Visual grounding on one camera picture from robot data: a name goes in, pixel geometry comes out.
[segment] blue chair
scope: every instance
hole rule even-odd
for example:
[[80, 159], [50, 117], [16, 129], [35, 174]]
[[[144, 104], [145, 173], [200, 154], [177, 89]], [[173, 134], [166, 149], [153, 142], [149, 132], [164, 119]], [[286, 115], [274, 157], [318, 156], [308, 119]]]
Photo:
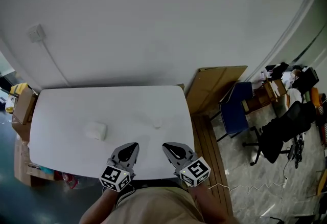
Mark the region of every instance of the blue chair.
[[227, 96], [220, 103], [220, 111], [210, 120], [221, 114], [226, 134], [217, 140], [220, 141], [228, 134], [234, 134], [231, 138], [249, 128], [242, 101], [253, 98], [251, 82], [236, 83]]

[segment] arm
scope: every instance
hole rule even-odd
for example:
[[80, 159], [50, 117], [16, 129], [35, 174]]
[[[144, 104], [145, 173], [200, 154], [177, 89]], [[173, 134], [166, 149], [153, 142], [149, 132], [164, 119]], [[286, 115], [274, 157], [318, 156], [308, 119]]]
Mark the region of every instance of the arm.
[[227, 213], [221, 208], [221, 205], [203, 183], [196, 187], [189, 187], [189, 193], [197, 201], [205, 223], [228, 223], [229, 217]]
[[118, 192], [106, 189], [102, 196], [83, 214], [79, 224], [100, 224], [110, 214]]

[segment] person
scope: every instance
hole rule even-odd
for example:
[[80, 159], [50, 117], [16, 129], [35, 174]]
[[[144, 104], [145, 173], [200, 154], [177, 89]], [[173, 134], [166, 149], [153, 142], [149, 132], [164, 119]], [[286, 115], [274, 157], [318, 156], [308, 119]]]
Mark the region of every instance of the person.
[[148, 187], [122, 197], [116, 205], [119, 193], [106, 189], [79, 223], [238, 223], [227, 215], [204, 183], [188, 187], [188, 192], [178, 187]]

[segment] chair leg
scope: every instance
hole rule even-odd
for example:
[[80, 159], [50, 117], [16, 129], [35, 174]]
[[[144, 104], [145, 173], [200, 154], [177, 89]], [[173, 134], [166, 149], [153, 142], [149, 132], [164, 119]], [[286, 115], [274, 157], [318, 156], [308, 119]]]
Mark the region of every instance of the chair leg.
[[210, 121], [213, 120], [215, 117], [217, 117], [220, 114], [220, 111], [217, 112], [213, 117], [211, 117]]
[[242, 146], [243, 147], [245, 147], [245, 146], [259, 146], [259, 143], [245, 143], [245, 142], [243, 142]]
[[259, 150], [258, 150], [258, 152], [257, 152], [257, 154], [256, 154], [255, 162], [251, 162], [251, 163], [250, 163], [251, 166], [255, 165], [255, 164], [258, 162], [258, 159], [259, 159], [260, 153], [261, 153], [261, 149], [259, 148]]
[[230, 138], [231, 138], [231, 139], [234, 138], [235, 136], [237, 136], [237, 135], [240, 134], [241, 132], [238, 132], [238, 133], [234, 134], [234, 135], [231, 136]]
[[224, 137], [226, 137], [228, 133], [226, 133], [224, 136], [222, 136], [220, 139], [217, 140], [217, 142], [221, 141]]

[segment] tabletop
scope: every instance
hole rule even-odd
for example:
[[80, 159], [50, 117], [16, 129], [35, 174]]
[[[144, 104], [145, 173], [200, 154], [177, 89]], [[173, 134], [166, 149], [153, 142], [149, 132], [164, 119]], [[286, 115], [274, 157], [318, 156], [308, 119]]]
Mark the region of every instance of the tabletop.
[[[106, 138], [90, 139], [87, 123], [107, 125]], [[139, 143], [135, 180], [174, 177], [164, 142], [194, 150], [190, 113], [179, 86], [45, 89], [35, 106], [30, 159], [54, 170], [99, 177], [115, 148]]]

